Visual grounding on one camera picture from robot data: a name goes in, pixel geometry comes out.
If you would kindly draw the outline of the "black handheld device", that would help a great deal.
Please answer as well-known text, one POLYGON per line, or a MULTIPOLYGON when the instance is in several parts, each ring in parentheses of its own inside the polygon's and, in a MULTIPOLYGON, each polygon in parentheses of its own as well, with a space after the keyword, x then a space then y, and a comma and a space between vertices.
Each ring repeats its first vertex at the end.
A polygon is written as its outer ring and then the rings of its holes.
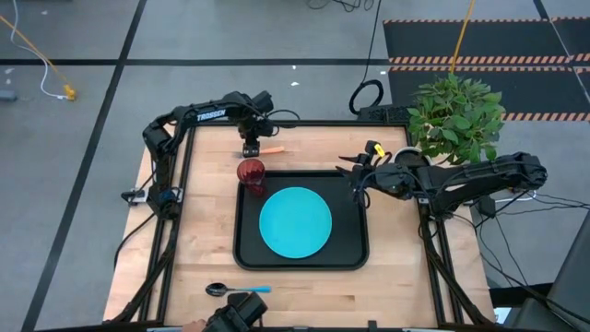
POLYGON ((218 308, 202 332, 249 332, 255 321, 267 311, 266 303, 256 292, 248 293, 238 304, 218 308))

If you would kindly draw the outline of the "grey metal clamp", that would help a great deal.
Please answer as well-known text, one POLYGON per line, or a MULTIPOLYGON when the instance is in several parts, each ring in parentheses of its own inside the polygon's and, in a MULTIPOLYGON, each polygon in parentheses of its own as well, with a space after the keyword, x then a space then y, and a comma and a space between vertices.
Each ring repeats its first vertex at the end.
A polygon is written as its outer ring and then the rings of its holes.
POLYGON ((147 202, 148 194, 144 189, 134 189, 121 193, 121 198, 130 207, 147 202))

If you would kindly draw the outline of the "black aluminium table frame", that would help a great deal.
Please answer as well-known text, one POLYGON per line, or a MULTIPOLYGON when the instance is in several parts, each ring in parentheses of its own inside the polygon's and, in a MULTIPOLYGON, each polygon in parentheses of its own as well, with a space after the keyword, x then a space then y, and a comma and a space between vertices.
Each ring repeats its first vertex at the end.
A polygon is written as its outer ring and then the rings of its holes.
MULTIPOLYGON (((168 288, 164 323, 182 325, 208 318, 226 303, 204 288, 211 282, 231 287, 269 285, 264 326, 379 327, 436 326, 430 271, 418 236, 415 201, 398 201, 370 191, 370 255, 354 271, 253 272, 233 258, 233 237, 242 147, 232 125, 205 123, 196 129, 184 189, 177 250, 168 288)), ((270 170, 333 170, 350 167, 338 156, 356 156, 367 140, 395 152, 407 145, 402 126, 357 121, 301 121, 262 138, 262 148, 286 151, 260 157, 270 170)), ((147 227, 121 250, 103 320, 113 319, 132 300, 147 275, 156 226, 147 227)), ((470 300, 490 320, 494 313, 479 256, 478 240, 464 219, 445 222, 454 274, 470 300)))

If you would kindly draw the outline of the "black mat with hazard stripes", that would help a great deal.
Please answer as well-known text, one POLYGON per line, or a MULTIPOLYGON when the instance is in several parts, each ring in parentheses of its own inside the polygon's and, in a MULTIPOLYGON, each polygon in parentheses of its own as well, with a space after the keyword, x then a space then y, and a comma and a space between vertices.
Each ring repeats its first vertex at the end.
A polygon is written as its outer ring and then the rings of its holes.
POLYGON ((502 94, 506 121, 590 122, 590 17, 386 20, 390 93, 454 70, 502 94))

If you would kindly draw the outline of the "black chair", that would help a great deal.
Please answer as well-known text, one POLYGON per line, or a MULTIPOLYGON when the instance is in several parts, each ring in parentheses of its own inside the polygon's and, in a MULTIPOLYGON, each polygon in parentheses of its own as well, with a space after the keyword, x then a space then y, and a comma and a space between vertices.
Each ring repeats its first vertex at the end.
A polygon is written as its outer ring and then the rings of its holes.
POLYGON ((535 332, 590 332, 590 212, 549 290, 548 299, 587 322, 553 304, 530 299, 522 307, 512 310, 503 325, 535 332))

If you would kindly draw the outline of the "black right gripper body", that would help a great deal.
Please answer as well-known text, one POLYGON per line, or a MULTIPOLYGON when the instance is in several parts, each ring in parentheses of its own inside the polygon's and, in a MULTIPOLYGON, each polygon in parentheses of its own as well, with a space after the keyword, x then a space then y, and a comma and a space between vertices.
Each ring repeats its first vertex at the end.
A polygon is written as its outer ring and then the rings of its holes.
POLYGON ((376 171, 376 168, 379 166, 379 163, 382 161, 382 159, 383 157, 378 157, 376 160, 373 160, 373 156, 364 156, 363 164, 353 163, 352 168, 357 170, 358 180, 349 181, 349 183, 355 196, 363 194, 365 186, 373 182, 374 172, 376 171))

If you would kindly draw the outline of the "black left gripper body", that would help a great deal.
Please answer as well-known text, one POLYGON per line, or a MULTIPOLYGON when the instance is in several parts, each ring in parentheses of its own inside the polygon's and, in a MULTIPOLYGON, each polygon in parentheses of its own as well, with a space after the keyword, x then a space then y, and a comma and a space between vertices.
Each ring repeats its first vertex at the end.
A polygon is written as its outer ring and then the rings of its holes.
POLYGON ((275 125, 270 120, 255 115, 240 119, 237 127, 245 146, 258 146, 258 137, 272 136, 275 130, 275 125))

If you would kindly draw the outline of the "spoon with blue handle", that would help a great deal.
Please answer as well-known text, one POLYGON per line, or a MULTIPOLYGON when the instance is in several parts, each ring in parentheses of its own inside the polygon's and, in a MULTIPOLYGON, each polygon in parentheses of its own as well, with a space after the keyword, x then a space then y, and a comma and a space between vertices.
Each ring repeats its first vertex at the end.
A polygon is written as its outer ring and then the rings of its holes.
POLYGON ((250 287, 250 288, 231 288, 227 285, 216 282, 211 283, 206 286, 206 294, 214 297, 222 297, 228 292, 260 292, 260 293, 269 293, 272 291, 270 286, 259 286, 259 287, 250 287))

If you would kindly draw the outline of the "green leafy plant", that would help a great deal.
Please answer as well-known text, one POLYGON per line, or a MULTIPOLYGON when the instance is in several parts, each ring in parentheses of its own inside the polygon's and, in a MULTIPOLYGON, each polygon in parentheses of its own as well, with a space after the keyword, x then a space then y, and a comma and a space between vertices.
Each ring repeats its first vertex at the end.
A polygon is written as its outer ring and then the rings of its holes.
POLYGON ((409 133, 425 156, 443 156, 452 165, 498 157, 505 113, 499 91, 450 73, 420 85, 413 99, 409 133))

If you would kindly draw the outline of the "white plant pot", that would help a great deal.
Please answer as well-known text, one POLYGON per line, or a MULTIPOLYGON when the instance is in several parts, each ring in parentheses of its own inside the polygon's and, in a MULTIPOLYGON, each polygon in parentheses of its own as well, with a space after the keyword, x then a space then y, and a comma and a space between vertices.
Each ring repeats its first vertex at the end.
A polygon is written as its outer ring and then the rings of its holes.
POLYGON ((394 163, 407 167, 432 166, 432 159, 423 154, 422 150, 415 147, 405 147, 397 151, 393 156, 394 163))

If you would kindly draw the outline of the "teal round plate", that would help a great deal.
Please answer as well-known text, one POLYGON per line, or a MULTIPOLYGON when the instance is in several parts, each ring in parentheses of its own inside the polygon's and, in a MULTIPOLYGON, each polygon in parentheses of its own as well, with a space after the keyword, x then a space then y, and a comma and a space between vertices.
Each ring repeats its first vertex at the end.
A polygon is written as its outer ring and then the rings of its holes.
POLYGON ((333 229, 325 200, 311 189, 288 187, 270 196, 259 215, 259 231, 266 246, 288 259, 319 252, 333 229))

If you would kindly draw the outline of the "black power adapter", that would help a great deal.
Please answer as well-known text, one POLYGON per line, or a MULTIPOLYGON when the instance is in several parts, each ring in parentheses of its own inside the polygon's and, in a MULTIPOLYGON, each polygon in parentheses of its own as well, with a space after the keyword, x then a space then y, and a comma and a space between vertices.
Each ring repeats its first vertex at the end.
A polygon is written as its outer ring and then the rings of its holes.
POLYGON ((477 212, 488 218, 494 218, 496 216, 496 202, 490 196, 483 196, 476 203, 477 212))

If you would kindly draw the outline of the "black power strip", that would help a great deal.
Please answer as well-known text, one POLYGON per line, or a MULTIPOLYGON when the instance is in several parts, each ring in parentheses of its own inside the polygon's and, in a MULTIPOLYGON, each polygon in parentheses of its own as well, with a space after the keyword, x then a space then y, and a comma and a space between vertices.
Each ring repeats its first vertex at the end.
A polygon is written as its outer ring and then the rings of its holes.
POLYGON ((365 107, 358 115, 359 121, 384 124, 407 124, 409 118, 410 114, 406 107, 395 107, 393 104, 365 107))

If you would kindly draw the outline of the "red translucent cup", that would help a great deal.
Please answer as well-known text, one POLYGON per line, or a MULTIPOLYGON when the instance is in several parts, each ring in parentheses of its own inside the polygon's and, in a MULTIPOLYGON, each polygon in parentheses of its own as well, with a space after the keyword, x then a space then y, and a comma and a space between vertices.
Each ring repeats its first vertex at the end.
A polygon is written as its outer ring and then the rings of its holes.
POLYGON ((266 192, 264 178, 266 168, 258 159, 243 160, 237 168, 240 183, 255 196, 263 196, 266 192))

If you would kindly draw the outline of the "black plastic tray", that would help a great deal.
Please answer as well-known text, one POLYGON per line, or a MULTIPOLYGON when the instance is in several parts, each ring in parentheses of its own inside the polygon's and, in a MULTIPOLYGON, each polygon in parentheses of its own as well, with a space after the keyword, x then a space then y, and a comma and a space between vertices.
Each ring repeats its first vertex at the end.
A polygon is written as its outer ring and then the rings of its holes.
POLYGON ((255 196, 238 185, 233 239, 233 256, 241 268, 252 271, 355 270, 370 254, 366 212, 353 201, 348 180, 338 171, 267 171, 265 194, 255 196), (259 231, 259 215, 266 200, 288 187, 304 187, 320 195, 329 206, 333 229, 326 245, 303 259, 275 254, 259 231))

